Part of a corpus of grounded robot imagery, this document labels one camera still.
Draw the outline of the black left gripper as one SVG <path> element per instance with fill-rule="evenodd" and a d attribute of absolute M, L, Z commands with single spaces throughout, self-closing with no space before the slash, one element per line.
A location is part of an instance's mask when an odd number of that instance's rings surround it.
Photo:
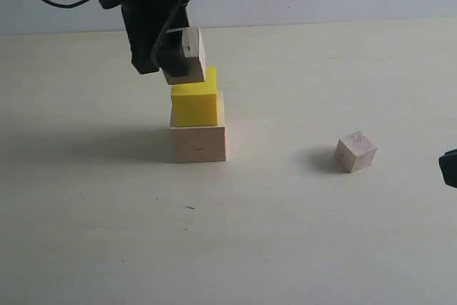
<path fill-rule="evenodd" d="M 157 23 L 162 27 L 167 20 L 170 27 L 183 28 L 189 25 L 186 7 L 190 0 L 99 0 L 103 9 L 121 7 L 124 17 Z M 185 76 L 188 73 L 182 46 L 183 30 L 168 31 L 159 49 L 159 66 L 169 76 Z M 155 73 L 159 70 L 151 58 L 156 37 L 147 31 L 127 31 L 131 49 L 131 63 L 140 74 Z"/>

